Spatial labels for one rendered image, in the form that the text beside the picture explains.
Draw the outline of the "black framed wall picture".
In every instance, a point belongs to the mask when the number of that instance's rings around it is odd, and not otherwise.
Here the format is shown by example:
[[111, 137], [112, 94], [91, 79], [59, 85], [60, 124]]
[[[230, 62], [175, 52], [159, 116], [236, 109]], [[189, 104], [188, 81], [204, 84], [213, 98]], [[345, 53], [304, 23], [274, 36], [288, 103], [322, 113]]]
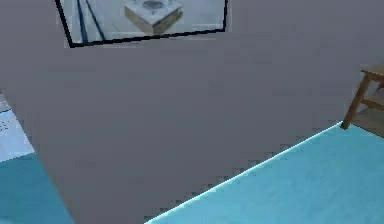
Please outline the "black framed wall picture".
[[53, 0], [72, 48], [223, 32], [228, 0]]

